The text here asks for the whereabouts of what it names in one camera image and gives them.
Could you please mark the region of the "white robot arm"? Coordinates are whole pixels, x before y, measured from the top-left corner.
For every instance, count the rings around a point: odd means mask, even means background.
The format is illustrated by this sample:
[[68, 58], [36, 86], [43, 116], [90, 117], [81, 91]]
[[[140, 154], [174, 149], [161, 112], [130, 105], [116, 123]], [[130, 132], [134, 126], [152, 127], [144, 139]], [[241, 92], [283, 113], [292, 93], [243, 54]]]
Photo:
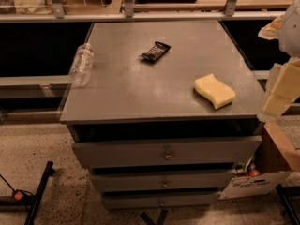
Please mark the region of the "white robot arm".
[[295, 0], [283, 15], [263, 27], [259, 38], [277, 39], [279, 49], [290, 56], [283, 66], [270, 70], [258, 118], [278, 119], [300, 98], [300, 0]]

